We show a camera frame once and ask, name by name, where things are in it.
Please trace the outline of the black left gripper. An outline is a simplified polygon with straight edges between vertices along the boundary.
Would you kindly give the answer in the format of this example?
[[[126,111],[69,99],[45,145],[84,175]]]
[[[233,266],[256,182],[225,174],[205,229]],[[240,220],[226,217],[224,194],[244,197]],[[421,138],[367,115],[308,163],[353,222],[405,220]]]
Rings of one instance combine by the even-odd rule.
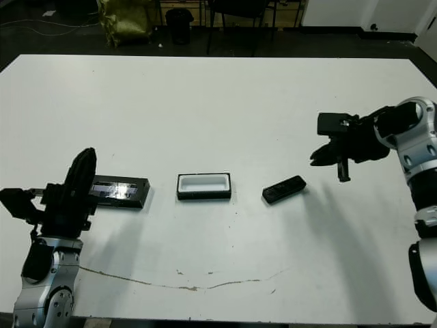
[[[91,194],[96,165],[95,149],[86,148],[74,158],[64,184],[48,183],[45,189],[29,190],[45,205],[40,220],[43,235],[80,236],[91,228],[89,216],[95,214],[98,204]]]

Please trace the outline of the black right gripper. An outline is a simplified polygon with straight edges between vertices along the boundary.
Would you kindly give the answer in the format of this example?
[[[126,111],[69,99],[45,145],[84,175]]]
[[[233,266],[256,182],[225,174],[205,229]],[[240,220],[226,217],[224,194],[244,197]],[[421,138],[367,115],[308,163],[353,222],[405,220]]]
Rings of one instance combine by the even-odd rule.
[[[310,157],[314,167],[337,165],[340,182],[350,181],[348,160],[355,163],[377,161],[389,155],[390,148],[376,137],[374,119],[366,116],[344,114],[339,121],[341,127],[337,139],[315,150]]]

